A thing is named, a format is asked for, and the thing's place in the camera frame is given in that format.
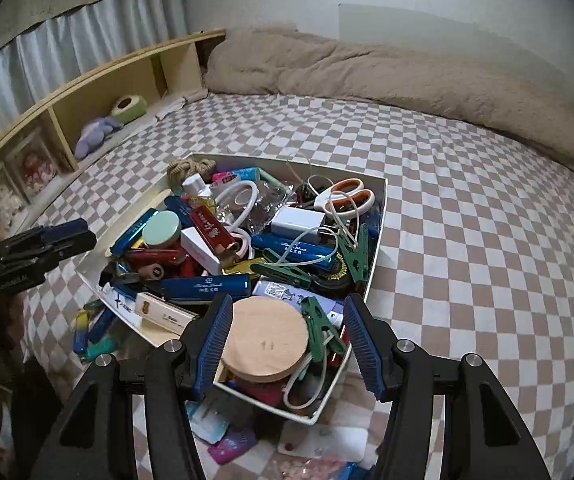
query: purple stuffed toy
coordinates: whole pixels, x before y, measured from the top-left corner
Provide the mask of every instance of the purple stuffed toy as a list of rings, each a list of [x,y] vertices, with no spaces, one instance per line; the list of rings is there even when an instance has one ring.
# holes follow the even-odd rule
[[[82,160],[102,144],[104,138],[122,128],[122,123],[113,117],[99,117],[87,123],[76,144],[76,159]]]

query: brown blanket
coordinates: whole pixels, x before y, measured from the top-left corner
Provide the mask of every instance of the brown blanket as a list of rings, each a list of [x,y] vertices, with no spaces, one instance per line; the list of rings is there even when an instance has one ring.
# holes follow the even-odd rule
[[[371,100],[481,124],[574,165],[574,105],[515,75],[462,59],[291,30],[227,37],[209,57],[210,91]]]

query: plush toy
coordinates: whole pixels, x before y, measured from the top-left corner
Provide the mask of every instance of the plush toy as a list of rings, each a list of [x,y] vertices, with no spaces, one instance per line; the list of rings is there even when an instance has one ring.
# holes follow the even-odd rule
[[[55,165],[40,152],[30,151],[22,162],[22,179],[29,194],[41,192],[56,176]]]
[[[6,232],[14,222],[14,217],[24,208],[20,197],[5,184],[0,184],[0,239],[6,238]]]
[[[82,160],[100,146],[107,135],[120,128],[122,128],[122,123],[111,116],[92,120],[84,126],[74,155],[78,160]]]

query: white bottle cap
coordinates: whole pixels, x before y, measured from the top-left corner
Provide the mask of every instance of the white bottle cap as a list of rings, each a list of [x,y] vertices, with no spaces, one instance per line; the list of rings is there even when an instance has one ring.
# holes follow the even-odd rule
[[[183,191],[189,196],[201,196],[206,187],[207,184],[198,173],[188,176],[183,182]]]

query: wooden shelf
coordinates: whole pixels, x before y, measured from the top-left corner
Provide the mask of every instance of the wooden shelf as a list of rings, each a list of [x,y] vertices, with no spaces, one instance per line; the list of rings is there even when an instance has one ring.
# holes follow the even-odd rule
[[[6,236],[29,228],[84,170],[129,137],[154,124],[157,112],[182,94],[202,88],[201,66],[205,65],[213,47],[224,39],[225,31],[219,29],[132,52],[70,81],[23,113],[0,134],[0,162],[31,131],[40,128],[62,174],[30,198],[30,204],[14,219]],[[95,152],[77,161],[74,151],[82,128],[95,118],[110,115],[115,102],[130,94],[145,99],[147,113],[126,124]]]
[[[199,57],[204,57],[206,48],[197,50],[196,43],[208,43],[211,52],[213,45],[224,39],[224,29],[192,34],[137,50],[79,76],[33,105],[0,133],[0,160],[7,145],[40,118],[53,147],[76,171],[73,151],[86,123],[109,115],[115,101],[125,94],[142,95],[150,107],[167,93],[201,88]]]

